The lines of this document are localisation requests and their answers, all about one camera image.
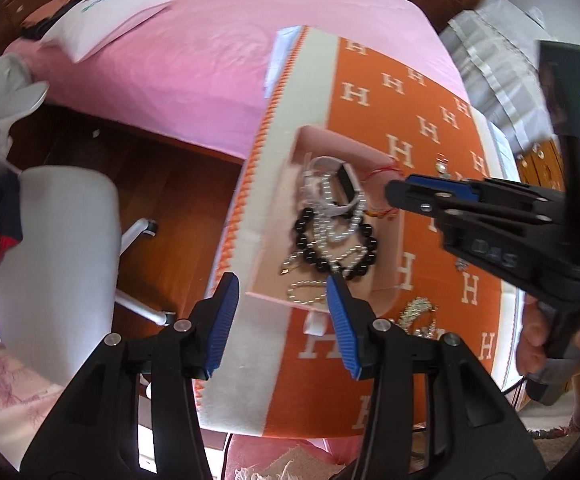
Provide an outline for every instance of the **pink bedsheet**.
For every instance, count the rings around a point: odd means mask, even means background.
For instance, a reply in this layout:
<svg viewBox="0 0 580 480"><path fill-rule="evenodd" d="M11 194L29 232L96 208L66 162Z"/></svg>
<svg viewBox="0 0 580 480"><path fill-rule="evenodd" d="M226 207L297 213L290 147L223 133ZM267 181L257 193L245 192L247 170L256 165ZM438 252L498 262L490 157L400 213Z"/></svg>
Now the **pink bedsheet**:
<svg viewBox="0 0 580 480"><path fill-rule="evenodd" d="M406 0L176 0L89 59L16 40L49 99L246 158L279 29L311 25L409 65L467 100L449 54Z"/></svg>

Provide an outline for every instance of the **human hand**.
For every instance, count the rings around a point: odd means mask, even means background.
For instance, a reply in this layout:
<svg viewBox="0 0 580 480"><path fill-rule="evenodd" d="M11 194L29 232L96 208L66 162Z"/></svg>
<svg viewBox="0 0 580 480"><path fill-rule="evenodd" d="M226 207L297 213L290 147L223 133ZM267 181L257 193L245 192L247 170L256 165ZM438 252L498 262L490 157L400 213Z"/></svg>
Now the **human hand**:
<svg viewBox="0 0 580 480"><path fill-rule="evenodd" d="M543 345L548 337L549 327L544 314L539 310L537 300L526 297L523 328L516 347L516 369L521 375L536 373L545 365ZM574 344L580 348L580 330L574 336Z"/></svg>

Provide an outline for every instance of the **orange stitched edge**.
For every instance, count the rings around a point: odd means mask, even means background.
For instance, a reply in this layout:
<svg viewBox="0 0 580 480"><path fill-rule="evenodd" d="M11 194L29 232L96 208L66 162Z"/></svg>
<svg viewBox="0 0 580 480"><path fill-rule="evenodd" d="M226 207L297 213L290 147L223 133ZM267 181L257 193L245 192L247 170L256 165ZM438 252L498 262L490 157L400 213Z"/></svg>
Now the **orange stitched edge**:
<svg viewBox="0 0 580 480"><path fill-rule="evenodd" d="M219 256L219 262L216 266L216 272L214 274L214 288L219 283L222 274L230 267L230 260L232 259L232 253L234 251L234 241L237 237L237 230L239 229L239 224L241 223L241 218L243 217L243 209L246 205L246 200L250 194L250 187L252 186L252 181L254 178L254 173L259 163L259 157L261 155L261 150L266 141L266 136L268 135L268 130L270 129L270 124L275 116L276 106L281 101L281 95L284 92L286 83L290 77L290 73L294 68L294 62L296 61L299 51L304 44L304 39L308 33L308 27L304 27L296 40L296 44L288 56L288 61L286 66L279 77L279 81L276 84L275 91L270 98L270 103L266 109L266 113L263 116L257 135L254 138L254 143L252 145L252 150L246 164L245 172L243 173L243 179L241 181L241 186L237 194L237 199L234 203L234 208L230 219L225 226L225 238L224 243L221 248L221 255ZM201 399L203 397L204 382L203 381L193 381L193 391L195 394L195 404L196 408L201 407Z"/></svg>

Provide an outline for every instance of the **jewelry tray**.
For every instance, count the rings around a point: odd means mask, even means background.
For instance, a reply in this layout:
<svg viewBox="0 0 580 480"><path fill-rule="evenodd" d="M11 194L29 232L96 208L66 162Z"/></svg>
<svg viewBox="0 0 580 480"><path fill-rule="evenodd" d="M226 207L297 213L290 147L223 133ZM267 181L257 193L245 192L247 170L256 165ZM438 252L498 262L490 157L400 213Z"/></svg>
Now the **jewelry tray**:
<svg viewBox="0 0 580 480"><path fill-rule="evenodd" d="M375 168L392 166L394 160L387 153L323 128L303 126L296 132L289 158L279 173L276 193L266 221L262 249L257 256L247 294L267 300L271 304L328 312L325 303L308 306L288 300L288 288L292 283L326 280L327 274L318 273L314 266L303 260L287 274L280 274L283 261L296 250L296 232L293 227L299 211L303 208L300 189L306 155L310 158L327 155L345 160L352 165L360 180L365 179ZM387 171L379 173L368 184L362 185L369 204L385 204L385 184L394 178L396 174ZM403 215L403 211L399 211L391 220L364 216L364 222L372 225L372 236L379 242L377 260L365 276L350 280L348 286L352 295L368 301L378 316L394 306L400 291L401 273L398 269L401 265ZM333 246L336 248L333 252L343 253L356 245L358 240L355 234ZM323 292L322 288L305 287L297 289L296 294L305 301Z"/></svg>

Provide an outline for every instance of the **wooden nightstand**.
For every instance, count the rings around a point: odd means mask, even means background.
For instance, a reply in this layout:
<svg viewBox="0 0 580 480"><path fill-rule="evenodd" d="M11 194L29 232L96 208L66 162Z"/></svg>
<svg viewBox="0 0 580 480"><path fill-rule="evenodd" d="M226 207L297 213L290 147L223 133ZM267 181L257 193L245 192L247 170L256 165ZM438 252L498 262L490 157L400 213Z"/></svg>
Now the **wooden nightstand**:
<svg viewBox="0 0 580 480"><path fill-rule="evenodd" d="M531 152L516 162L516 166L521 182L565 192L563 161L553 140L536 144Z"/></svg>

